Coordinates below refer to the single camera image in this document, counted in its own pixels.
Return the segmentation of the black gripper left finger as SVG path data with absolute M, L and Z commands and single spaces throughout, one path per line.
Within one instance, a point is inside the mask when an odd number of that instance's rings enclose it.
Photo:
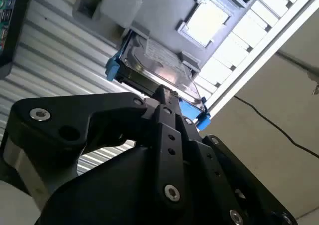
M 150 101 L 130 92 L 19 100 L 2 141 L 2 180 L 43 209 L 60 187 L 130 149 L 182 148 L 172 96 L 160 86 Z

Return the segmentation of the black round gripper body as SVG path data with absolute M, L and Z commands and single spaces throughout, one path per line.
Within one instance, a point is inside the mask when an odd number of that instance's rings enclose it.
M 222 225 L 222 209 L 179 146 L 137 147 L 48 200 L 39 225 Z

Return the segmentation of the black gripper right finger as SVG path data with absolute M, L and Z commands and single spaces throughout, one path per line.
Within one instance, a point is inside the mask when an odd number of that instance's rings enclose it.
M 216 136 L 201 138 L 171 97 L 182 135 L 188 196 L 176 225 L 295 225 L 292 214 Z

